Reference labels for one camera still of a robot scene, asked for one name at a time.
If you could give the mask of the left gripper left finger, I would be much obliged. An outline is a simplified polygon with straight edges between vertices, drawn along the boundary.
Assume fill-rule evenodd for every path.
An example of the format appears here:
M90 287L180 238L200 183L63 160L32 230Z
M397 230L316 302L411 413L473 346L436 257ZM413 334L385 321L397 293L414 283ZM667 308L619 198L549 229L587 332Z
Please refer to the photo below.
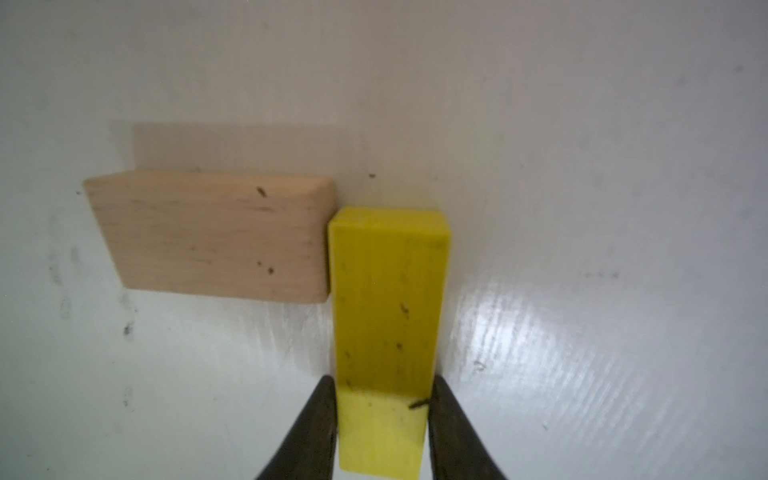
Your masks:
M324 375L281 445L256 478L332 479L337 432L335 382L330 375Z

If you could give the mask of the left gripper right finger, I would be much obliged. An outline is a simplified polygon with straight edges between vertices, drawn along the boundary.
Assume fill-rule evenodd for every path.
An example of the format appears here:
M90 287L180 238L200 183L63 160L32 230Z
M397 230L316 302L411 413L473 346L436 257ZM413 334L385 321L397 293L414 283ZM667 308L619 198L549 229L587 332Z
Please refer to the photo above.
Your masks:
M434 479L506 479L439 375L429 402L428 437Z

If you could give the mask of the yellow long block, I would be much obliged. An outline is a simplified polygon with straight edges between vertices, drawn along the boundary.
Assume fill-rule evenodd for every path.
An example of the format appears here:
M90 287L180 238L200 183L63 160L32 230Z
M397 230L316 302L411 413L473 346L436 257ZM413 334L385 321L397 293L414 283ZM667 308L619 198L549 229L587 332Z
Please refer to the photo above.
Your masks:
M328 228L339 465L420 475L451 229L436 211L344 207Z

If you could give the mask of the wood block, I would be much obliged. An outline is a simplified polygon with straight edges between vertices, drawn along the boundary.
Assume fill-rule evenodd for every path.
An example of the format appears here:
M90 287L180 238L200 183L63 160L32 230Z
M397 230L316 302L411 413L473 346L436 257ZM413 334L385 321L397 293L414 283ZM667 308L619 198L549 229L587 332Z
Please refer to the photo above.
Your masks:
M83 183L124 287L323 303L334 182L137 170Z

